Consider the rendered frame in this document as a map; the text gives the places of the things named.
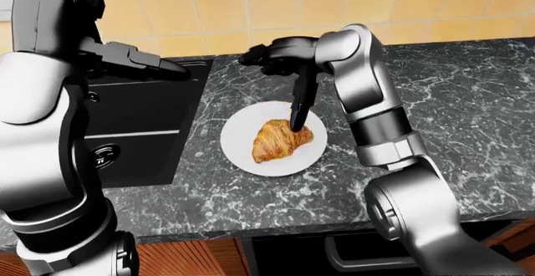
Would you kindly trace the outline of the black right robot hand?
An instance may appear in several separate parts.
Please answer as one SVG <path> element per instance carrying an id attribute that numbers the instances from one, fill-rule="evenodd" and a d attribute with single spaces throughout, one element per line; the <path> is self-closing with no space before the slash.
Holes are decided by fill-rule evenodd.
<path id="1" fill-rule="evenodd" d="M 268 46 L 259 44 L 251 47 L 238 59 L 243 66 L 258 66 L 262 74 L 289 76 L 297 74 L 293 85 L 293 103 L 289 126 L 292 132 L 299 132 L 314 105 L 318 91 L 317 75 L 322 70 L 316 65 L 315 37 L 286 37 L 274 39 Z"/>

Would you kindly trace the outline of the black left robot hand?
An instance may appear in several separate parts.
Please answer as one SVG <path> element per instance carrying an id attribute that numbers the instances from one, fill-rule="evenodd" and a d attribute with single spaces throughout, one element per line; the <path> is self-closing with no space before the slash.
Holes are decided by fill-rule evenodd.
<path id="1" fill-rule="evenodd" d="M 85 37 L 79 54 L 85 54 L 93 61 L 92 67 L 101 72 L 112 72 L 117 77 L 148 80 L 165 79 L 184 82 L 191 79 L 191 72 L 181 64 L 163 59 L 156 54 L 141 52 L 133 45 L 119 42 L 97 43 Z"/>

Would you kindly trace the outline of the golden brown croissant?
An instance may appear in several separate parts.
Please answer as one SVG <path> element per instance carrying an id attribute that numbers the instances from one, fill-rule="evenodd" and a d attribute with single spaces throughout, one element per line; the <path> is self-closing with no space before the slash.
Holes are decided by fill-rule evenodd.
<path id="1" fill-rule="evenodd" d="M 254 139 L 252 159 L 257 164 L 282 159 L 312 140 L 313 132 L 306 126 L 293 132 L 288 120 L 270 120 L 261 127 Z"/>

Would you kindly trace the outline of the black kitchen sink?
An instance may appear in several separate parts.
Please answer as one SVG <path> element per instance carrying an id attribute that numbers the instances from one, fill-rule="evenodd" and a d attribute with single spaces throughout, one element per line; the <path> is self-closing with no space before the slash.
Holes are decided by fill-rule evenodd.
<path id="1" fill-rule="evenodd" d="M 85 142 L 91 151 L 108 144 L 121 149 L 112 165 L 97 170 L 103 187 L 172 183 L 212 63 L 181 62 L 191 72 L 184 82 L 142 81 L 112 72 L 89 80 Z"/>

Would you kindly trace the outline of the round sink drain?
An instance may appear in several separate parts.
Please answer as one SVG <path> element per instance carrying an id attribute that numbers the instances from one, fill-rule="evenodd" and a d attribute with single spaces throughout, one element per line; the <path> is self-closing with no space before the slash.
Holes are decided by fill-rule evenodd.
<path id="1" fill-rule="evenodd" d="M 108 144 L 96 147 L 91 151 L 91 154 L 94 160 L 94 167 L 97 170 L 101 170 L 112 165 L 120 157 L 121 149 L 117 145 Z"/>

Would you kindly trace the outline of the white round plate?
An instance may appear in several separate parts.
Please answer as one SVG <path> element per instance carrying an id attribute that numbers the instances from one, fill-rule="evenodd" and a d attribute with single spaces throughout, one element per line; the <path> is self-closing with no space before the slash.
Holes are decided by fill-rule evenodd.
<path id="1" fill-rule="evenodd" d="M 308 113 L 304 123 L 304 128 L 313 133 L 311 142 L 282 159 L 262 163 L 253 160 L 253 142 L 261 127 L 270 120 L 289 120 L 290 114 L 291 104 L 281 101 L 259 102 L 234 113 L 221 132 L 224 155 L 236 167 L 258 176 L 287 176 L 310 167 L 324 153 L 328 141 L 324 123 L 313 112 Z"/>

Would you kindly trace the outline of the black appliance front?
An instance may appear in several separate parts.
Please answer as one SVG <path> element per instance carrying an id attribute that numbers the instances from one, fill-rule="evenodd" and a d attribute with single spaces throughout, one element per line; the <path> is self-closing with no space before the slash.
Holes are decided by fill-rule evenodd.
<path id="1" fill-rule="evenodd" d="M 423 276 L 419 268 L 342 273 L 329 262 L 324 241 L 333 238 L 343 260 L 402 258 L 409 254 L 373 229 L 242 238 L 253 276 Z"/>

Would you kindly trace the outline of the wooden cabinet door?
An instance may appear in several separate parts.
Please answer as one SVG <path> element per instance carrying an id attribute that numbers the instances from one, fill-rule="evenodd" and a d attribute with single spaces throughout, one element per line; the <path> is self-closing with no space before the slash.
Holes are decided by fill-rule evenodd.
<path id="1" fill-rule="evenodd" d="M 535 273 L 535 217 L 481 223 L 487 235 L 481 242 L 522 268 Z"/>
<path id="2" fill-rule="evenodd" d="M 253 276 L 238 239 L 136 246 L 140 276 Z"/>

